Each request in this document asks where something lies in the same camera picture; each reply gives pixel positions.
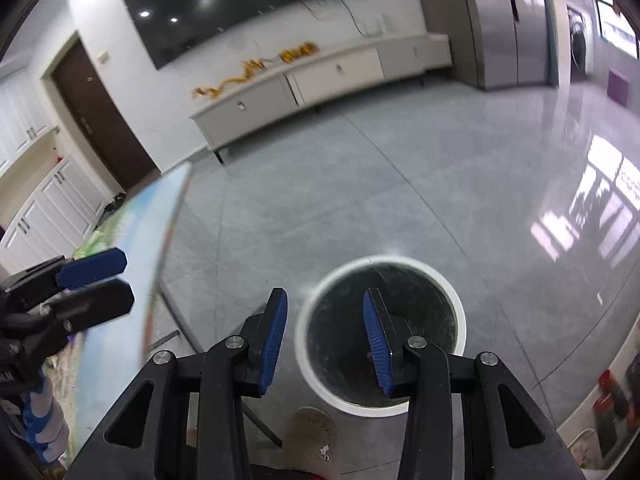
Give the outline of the left hand blue white glove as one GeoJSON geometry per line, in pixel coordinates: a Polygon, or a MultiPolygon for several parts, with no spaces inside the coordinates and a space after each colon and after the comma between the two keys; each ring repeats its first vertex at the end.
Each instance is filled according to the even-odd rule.
{"type": "Polygon", "coordinates": [[[20,400],[26,441],[41,463],[54,463],[67,450],[70,428],[62,406],[53,396],[52,382],[42,375],[40,385],[21,393],[20,400]]]}

